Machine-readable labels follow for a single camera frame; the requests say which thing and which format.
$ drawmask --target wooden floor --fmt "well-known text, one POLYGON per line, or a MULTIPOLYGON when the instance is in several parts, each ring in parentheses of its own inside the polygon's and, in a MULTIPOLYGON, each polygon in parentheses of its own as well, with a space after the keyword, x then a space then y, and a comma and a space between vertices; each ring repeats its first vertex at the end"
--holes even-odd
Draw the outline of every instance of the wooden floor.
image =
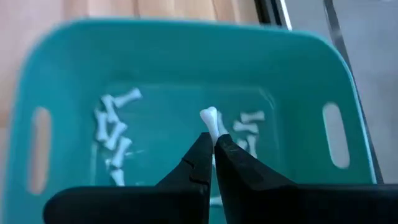
POLYGON ((254 0, 0 0, 0 202, 7 166, 9 115, 18 71, 27 52, 59 23, 109 16, 258 23, 254 0))

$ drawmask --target white plastic bone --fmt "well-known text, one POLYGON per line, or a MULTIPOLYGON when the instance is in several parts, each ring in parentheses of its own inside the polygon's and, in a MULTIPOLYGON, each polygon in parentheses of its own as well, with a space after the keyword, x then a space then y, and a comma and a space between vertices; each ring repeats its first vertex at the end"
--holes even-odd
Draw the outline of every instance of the white plastic bone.
POLYGON ((220 136, 220 133, 218 132, 217 109, 214 106, 211 106, 207 109, 201 110, 200 117, 206 124, 211 140, 213 141, 213 145, 215 146, 217 139, 220 136))
POLYGON ((242 124, 239 121, 234 121, 234 131, 250 131, 254 134, 259 132, 259 128, 256 124, 242 124))
POLYGON ((95 138, 99 142, 107 141, 109 139, 108 133, 106 132, 106 118, 108 115, 98 109, 94 110, 94 114, 97 120, 97 132, 95 138))
POLYGON ((242 123, 247 123, 250 121, 264 121, 265 115, 263 111, 257 111, 254 113, 241 113, 242 123))
POLYGON ((257 138, 254 135, 252 134, 248 135, 249 153, 250 155, 252 155, 252 157, 257 159, 256 141, 257 138))
POLYGON ((228 134, 228 131, 224 126, 223 115, 219 111, 217 111, 217 126, 220 136, 222 136, 223 134, 228 134))
POLYGON ((213 154, 211 157, 211 165, 213 165, 213 167, 216 167, 216 156, 213 154))
POLYGON ((116 183, 116 186, 124 187, 124 172, 121 169, 111 171, 111 177, 116 183))
POLYGON ((131 140, 121 136, 119 140, 119 147, 116 153, 114 154, 112 158, 112 166, 115 166, 117 168, 121 168, 123 166, 123 159, 124 159, 124 153, 126 153, 126 150, 129 148, 131 145, 131 140))
POLYGON ((115 125, 113 128, 111 137, 105 142, 105 147, 108 148, 109 150, 113 151, 114 148, 116 147, 116 142, 119 139, 119 136, 127 129, 127 125, 119 122, 118 124, 115 125))
POLYGON ((106 113, 108 114, 108 122, 109 123, 117 123, 119 122, 119 118, 116 115, 116 112, 113 108, 113 96, 107 94, 101 97, 101 101, 105 106, 106 113))
POLYGON ((246 140, 243 139, 238 139, 236 141, 236 144, 241 147, 242 149, 246 150, 248 148, 248 142, 246 140))
POLYGON ((223 206, 221 196, 210 197, 210 206, 223 206))
POLYGON ((139 100, 141 98, 142 98, 142 95, 141 95, 141 92, 139 91, 139 89, 138 88, 133 88, 132 90, 130 90, 125 95, 115 97, 114 105, 117 108, 120 108, 120 107, 124 106, 126 103, 128 103, 130 101, 139 100))

